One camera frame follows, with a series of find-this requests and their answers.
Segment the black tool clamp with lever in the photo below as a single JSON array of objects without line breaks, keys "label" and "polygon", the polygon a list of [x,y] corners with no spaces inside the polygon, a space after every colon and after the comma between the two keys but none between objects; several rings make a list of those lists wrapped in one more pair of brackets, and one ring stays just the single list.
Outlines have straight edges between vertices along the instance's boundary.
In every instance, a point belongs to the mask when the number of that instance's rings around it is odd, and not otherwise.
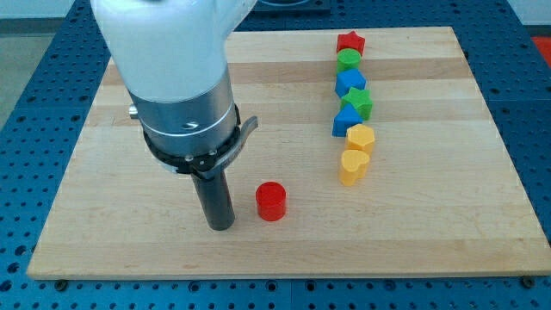
[{"label": "black tool clamp with lever", "polygon": [[162,152],[153,144],[146,132],[143,132],[143,136],[152,155],[167,166],[169,171],[208,180],[221,174],[233,162],[244,148],[249,135],[257,128],[258,118],[252,116],[244,121],[241,127],[235,127],[230,138],[215,151],[185,157]]}]

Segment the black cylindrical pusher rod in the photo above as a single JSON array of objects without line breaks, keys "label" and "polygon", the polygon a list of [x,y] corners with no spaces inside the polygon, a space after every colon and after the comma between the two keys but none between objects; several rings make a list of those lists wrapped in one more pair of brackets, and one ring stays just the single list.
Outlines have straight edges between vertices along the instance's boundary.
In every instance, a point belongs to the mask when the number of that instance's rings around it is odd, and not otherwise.
[{"label": "black cylindrical pusher rod", "polygon": [[192,180],[208,226],[215,231],[224,231],[231,227],[235,221],[235,213],[225,172],[209,179],[192,175]]}]

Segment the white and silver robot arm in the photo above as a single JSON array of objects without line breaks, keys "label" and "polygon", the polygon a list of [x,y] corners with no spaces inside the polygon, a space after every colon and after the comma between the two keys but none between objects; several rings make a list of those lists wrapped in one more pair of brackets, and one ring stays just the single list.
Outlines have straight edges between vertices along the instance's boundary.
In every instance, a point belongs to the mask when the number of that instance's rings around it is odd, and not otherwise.
[{"label": "white and silver robot arm", "polygon": [[208,225],[235,221],[225,169],[257,128],[233,99],[226,41],[256,0],[91,0],[152,154],[192,177]]}]

